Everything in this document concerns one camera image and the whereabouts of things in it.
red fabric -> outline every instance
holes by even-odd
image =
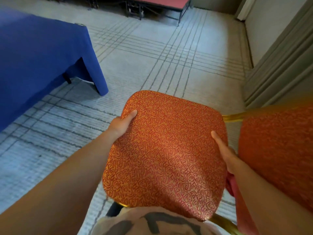
[[[165,7],[174,7],[177,9],[183,9],[186,3],[189,2],[189,0],[135,0],[135,1],[142,1]]]
[[[313,105],[243,121],[239,157],[294,201],[313,212]],[[237,226],[258,234],[233,177]]]
[[[138,114],[113,145],[103,187],[115,201],[131,206],[161,206],[209,219],[225,188],[226,165],[211,137],[227,142],[219,112],[154,91],[139,91],[122,113]]]

metal frame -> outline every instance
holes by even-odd
[[[177,9],[177,8],[173,8],[173,7],[168,7],[168,6],[163,6],[163,5],[158,5],[158,4],[153,4],[153,3],[147,3],[147,2],[142,2],[142,1],[137,1],[137,0],[125,0],[125,3],[126,3],[126,16],[128,17],[129,15],[131,16],[137,16],[133,13],[130,13],[128,11],[128,3],[136,3],[138,4],[139,6],[139,19],[141,20],[142,19],[142,14],[141,14],[141,9],[142,8],[147,8],[149,11],[152,11],[153,13],[157,14],[157,15],[160,15],[160,16],[165,16],[167,18],[170,18],[170,19],[173,19],[173,20],[177,20],[178,21],[178,26],[180,25],[180,22],[182,20],[182,17],[184,16],[184,14],[186,13],[186,11],[192,6],[191,6],[191,0],[189,0],[185,6],[182,8],[182,9]],[[163,8],[163,9],[167,9],[167,10],[171,10],[171,11],[177,11],[177,12],[180,12],[179,14],[179,18],[174,18],[172,16],[168,16],[168,15],[165,15],[165,14],[161,14],[161,13],[157,13],[156,11],[152,10],[151,8],[149,7],[160,7],[160,8]]]

carpet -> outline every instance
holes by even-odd
[[[231,15],[193,8],[177,27],[164,18],[127,18],[119,8],[88,10],[46,0],[0,4],[86,25],[109,88],[100,97],[92,83],[73,79],[0,133],[0,212],[106,130],[136,91],[174,95],[222,114],[245,109],[241,87],[251,64],[245,27]],[[227,130],[236,149],[240,123],[227,124]],[[79,234],[90,234],[111,204],[99,184]],[[236,223],[234,199],[227,192],[217,213]]]

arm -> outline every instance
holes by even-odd
[[[235,175],[238,188],[261,235],[312,234],[313,215],[256,174],[212,131],[227,169]]]
[[[57,169],[0,215],[2,234],[76,235],[101,180],[112,144],[136,116],[115,118],[95,140],[71,155]]]

table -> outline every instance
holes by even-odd
[[[0,131],[64,77],[108,93],[87,27],[0,8]]]

